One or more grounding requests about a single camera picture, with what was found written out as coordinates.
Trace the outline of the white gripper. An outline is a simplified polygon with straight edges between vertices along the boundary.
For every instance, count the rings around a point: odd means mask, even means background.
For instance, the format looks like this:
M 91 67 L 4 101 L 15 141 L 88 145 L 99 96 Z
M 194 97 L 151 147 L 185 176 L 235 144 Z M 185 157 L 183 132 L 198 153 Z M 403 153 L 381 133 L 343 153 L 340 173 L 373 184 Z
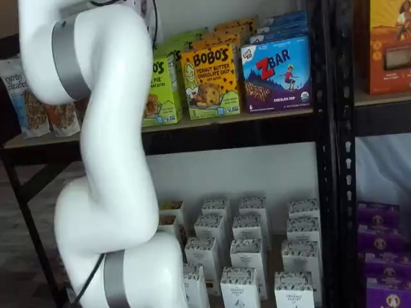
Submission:
M 152 0 L 127 0 L 127 5 L 145 20 L 150 20 L 154 13 Z

